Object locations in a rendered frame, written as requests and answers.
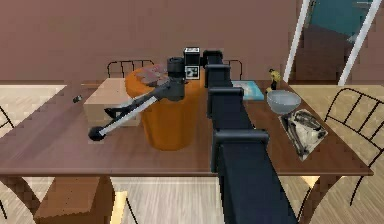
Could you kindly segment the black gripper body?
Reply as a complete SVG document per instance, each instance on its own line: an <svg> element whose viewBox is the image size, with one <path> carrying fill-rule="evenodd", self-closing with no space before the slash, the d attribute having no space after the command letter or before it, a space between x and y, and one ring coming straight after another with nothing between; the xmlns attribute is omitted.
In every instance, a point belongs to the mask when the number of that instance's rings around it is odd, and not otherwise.
<svg viewBox="0 0 384 224"><path fill-rule="evenodd" d="M160 100L179 101L185 93L185 65L183 57L167 60L168 81L156 88L155 97Z"/></svg>

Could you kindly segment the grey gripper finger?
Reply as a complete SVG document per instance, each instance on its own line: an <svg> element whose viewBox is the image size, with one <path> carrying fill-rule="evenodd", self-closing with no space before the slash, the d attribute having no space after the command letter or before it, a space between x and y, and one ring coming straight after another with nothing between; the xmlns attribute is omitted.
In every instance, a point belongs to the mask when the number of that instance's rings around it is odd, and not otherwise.
<svg viewBox="0 0 384 224"><path fill-rule="evenodd" d="M123 123L125 123L126 121L128 120L131 120L133 119L136 115L138 115L139 113L134 113L134 112L131 112L129 113L128 115L125 115L124 117L122 118L118 118L118 119L112 119L111 122L109 122L108 124L106 124L105 126L96 126L96 127L92 127L88 133L88 137L92 140L92 141L101 141L104 139L104 137L111 131L113 131L114 129L118 128L119 126L121 126Z"/></svg>
<svg viewBox="0 0 384 224"><path fill-rule="evenodd" d="M127 102L118 106L105 108L104 112L112 119L122 118L131 112L139 113L141 110L146 109L151 104L156 102L159 94L160 90L155 89L151 92L129 99Z"/></svg>

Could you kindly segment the succulent in terracotta pot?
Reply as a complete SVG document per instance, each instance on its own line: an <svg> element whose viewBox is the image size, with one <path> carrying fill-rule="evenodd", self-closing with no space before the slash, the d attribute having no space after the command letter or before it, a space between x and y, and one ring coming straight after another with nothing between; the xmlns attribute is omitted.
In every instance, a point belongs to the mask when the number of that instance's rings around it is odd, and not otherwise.
<svg viewBox="0 0 384 224"><path fill-rule="evenodd" d="M159 150L179 150L191 144L195 137L199 99L204 80L188 80L183 100L161 99L141 113L144 132L150 145ZM168 80L162 65L146 66L125 77L126 92L137 97L152 91Z"/></svg>

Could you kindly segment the beige cardboard box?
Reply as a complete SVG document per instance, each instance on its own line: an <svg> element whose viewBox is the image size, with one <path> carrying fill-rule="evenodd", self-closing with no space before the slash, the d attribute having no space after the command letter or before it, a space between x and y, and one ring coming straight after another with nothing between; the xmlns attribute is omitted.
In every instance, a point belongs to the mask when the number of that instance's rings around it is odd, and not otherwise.
<svg viewBox="0 0 384 224"><path fill-rule="evenodd" d="M124 78L107 78L84 102L85 116L90 126L104 126L111 121L105 108L116 107L132 98L127 93Z"/></svg>

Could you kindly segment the brown wooden table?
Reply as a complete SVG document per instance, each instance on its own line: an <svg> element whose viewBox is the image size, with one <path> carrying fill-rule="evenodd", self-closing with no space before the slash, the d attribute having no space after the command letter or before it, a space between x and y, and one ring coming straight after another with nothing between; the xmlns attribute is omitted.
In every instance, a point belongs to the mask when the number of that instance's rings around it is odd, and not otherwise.
<svg viewBox="0 0 384 224"><path fill-rule="evenodd" d="M82 104L93 88L68 85L13 130L0 138L0 175L4 176L207 176L212 127L207 97L198 101L192 143L178 151L149 145L141 127L119 128L102 142L89 140ZM316 176L300 224L309 224L322 197L342 176L368 176L371 169L330 131L306 160L300 160L278 116L264 101L248 101L251 122L268 131L268 155L281 176Z"/></svg>

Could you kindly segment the teal book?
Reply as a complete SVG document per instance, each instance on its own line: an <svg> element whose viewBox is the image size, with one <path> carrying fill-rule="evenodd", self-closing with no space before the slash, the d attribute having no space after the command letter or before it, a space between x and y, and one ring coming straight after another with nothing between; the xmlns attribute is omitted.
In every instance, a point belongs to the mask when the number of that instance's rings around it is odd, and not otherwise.
<svg viewBox="0 0 384 224"><path fill-rule="evenodd" d="M241 87L244 90L244 100L263 101L264 95L253 80L234 80L234 87Z"/></svg>

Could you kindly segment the yellow and black figurine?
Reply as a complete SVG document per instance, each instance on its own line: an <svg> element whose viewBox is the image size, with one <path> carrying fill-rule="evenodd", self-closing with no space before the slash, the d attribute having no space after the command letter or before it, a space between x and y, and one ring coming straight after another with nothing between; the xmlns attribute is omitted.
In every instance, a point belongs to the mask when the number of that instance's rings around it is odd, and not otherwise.
<svg viewBox="0 0 384 224"><path fill-rule="evenodd" d="M271 85L266 89L266 93L273 91L277 88L277 84L281 81L281 75L278 71L274 69L269 70L271 76Z"/></svg>

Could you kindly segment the grey bowl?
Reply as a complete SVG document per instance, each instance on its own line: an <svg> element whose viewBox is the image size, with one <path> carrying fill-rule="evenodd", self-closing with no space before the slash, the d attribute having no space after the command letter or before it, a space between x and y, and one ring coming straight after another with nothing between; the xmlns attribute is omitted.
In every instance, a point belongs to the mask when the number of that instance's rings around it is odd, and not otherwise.
<svg viewBox="0 0 384 224"><path fill-rule="evenodd" d="M286 90L272 90L267 93L267 103L276 114L288 114L301 104L301 98Z"/></svg>

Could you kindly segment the white door frame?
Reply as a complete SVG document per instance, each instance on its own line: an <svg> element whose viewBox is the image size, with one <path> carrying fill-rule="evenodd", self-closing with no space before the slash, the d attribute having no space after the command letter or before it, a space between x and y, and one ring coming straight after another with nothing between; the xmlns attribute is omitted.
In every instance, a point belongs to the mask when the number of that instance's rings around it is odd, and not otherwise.
<svg viewBox="0 0 384 224"><path fill-rule="evenodd" d="M315 0L303 0L303 2L301 4L300 14L299 14L299 17L297 20L293 40L291 43L291 47L290 47L287 63L285 66L284 75L283 75L283 80L286 83L288 83L290 80L291 72L292 72L292 66L294 63L296 52L297 52L299 43L301 42L300 37L302 36L302 31L304 28L305 21L307 19L307 14L308 14L310 5L314 1ZM381 2L382 2L382 0L372 0L371 3L367 3L367 6L368 6L367 16L366 16L366 18L362 24L362 27L361 27L358 35L355 38L355 43L354 43L354 46L351 50L351 55L348 57L348 60L347 60L346 65L343 69L343 72L342 72L340 78L338 79L338 83L337 83L338 86L344 86L346 84L346 81L351 74L351 71L352 71L353 65L357 59L357 56L358 56L358 54L359 54L359 52L363 46L364 40L368 35L368 31L374 22L376 13L378 12L378 10L380 8Z"/></svg>

